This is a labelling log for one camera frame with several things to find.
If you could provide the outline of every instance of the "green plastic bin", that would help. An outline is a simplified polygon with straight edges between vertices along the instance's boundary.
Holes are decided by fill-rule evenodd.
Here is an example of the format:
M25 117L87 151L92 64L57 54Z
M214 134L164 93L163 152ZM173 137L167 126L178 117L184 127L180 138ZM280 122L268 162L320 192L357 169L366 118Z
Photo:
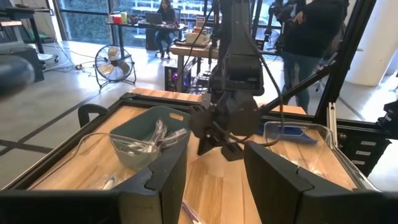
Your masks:
M110 134L137 139L140 141L148 141L154 133L155 124L159 118L163 119L164 124L167 126L167 132L172 133L182 128L188 129L189 117L189 114L178 110L164 106L155 106L117 128L114 128ZM185 147L188 144L189 136L190 131L184 138L180 139L180 142L183 143ZM148 153L138 157L123 152L122 147L126 147L126 145L119 144L116 140L114 141L114 146L116 155L120 162L124 166L136 171L149 165L160 153L159 151L156 151L154 153Z

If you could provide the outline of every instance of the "woman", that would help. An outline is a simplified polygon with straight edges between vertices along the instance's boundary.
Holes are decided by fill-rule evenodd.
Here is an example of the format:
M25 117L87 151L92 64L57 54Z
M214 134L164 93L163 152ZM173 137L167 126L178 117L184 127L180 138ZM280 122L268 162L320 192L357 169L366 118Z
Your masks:
M170 0L162 0L162 4L159 7L157 13L162 15L163 24L173 24L175 22L175 11L170 3ZM170 52L170 46L174 38L173 32L168 31L157 31L155 34L156 46L160 51L160 57L164 58L164 50L162 41L164 40L167 44L167 54Z

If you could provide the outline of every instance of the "jeans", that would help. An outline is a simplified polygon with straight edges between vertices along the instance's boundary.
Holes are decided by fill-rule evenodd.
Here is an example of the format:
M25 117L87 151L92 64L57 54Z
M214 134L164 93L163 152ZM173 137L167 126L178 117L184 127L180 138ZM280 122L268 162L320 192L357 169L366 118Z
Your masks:
M285 79L282 94L311 76L321 60L320 58L295 55L288 52L282 52L281 56L284 60ZM290 99L287 99L284 104L287 105L289 100ZM297 106L301 106L304 111L308 113L308 105L310 104L310 93L308 89L305 89L296 95L296 104Z
M155 43L162 54L164 53L162 41L164 40L166 42L167 50L169 50L170 46L172 45L173 38L174 33L172 32L157 31L155 33Z

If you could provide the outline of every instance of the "plastic bag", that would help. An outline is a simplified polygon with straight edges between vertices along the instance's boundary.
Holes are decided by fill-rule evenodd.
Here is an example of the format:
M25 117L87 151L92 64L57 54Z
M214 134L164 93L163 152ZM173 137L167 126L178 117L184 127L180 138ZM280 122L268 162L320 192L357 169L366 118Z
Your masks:
M174 131L173 133L168 134L166 137L163 137L159 142L159 147L170 147L176 144L181 138L184 138L188 133L188 130L185 128Z
M167 134L167 127L163 123L163 119L159 118L155 124L155 131L152 134L152 137L146 141L147 144L143 144L140 142L134 142L129 145L129 153L133 153L135 155L139 155L142 152L152 152L154 150L154 146L158 145L158 142L164 138Z
M205 224L199 220L198 215L191 209L187 201L182 200L181 208L193 224Z

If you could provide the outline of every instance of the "clear plastic container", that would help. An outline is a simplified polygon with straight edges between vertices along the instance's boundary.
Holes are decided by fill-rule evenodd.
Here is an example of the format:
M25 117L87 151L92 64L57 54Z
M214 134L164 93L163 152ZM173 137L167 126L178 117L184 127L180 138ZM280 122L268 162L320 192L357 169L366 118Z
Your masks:
M159 148L146 142L106 133L88 134L30 188L109 190L159 155Z
M280 122L270 121L264 125L266 142L279 138L271 150L290 162L325 177L323 162L326 157L332 156L331 131L319 124L292 122L285 122L282 134L281 131Z

